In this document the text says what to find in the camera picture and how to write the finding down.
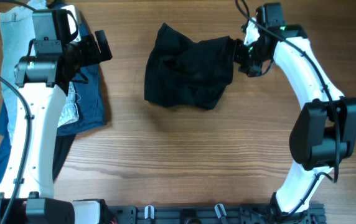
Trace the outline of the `black shorts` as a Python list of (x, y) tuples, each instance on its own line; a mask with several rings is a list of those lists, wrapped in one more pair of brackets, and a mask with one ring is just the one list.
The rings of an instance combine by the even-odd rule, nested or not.
[(146, 65), (144, 99), (214, 109), (233, 80), (234, 46), (229, 36), (193, 42), (163, 23)]

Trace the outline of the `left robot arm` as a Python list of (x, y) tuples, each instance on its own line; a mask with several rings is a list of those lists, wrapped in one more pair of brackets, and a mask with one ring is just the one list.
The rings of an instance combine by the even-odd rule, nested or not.
[(102, 30), (80, 37), (73, 13), (32, 14), (35, 37), (14, 67), (16, 135), (0, 183), (0, 223), (115, 223), (104, 200), (54, 199), (52, 163), (68, 85), (80, 69), (112, 58)]

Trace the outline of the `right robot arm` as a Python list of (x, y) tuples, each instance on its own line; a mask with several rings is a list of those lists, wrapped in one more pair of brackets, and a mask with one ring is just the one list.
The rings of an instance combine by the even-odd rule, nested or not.
[(277, 222), (299, 218), (322, 179), (336, 183), (339, 165), (349, 158), (356, 141), (356, 98), (347, 98), (334, 86), (311, 49), (302, 26), (284, 20), (280, 3), (257, 8), (250, 17), (245, 1), (236, 7), (246, 18), (233, 53), (239, 70), (248, 77), (268, 73), (265, 61), (285, 74), (301, 107), (289, 136), (293, 164), (284, 184), (271, 198), (271, 216)]

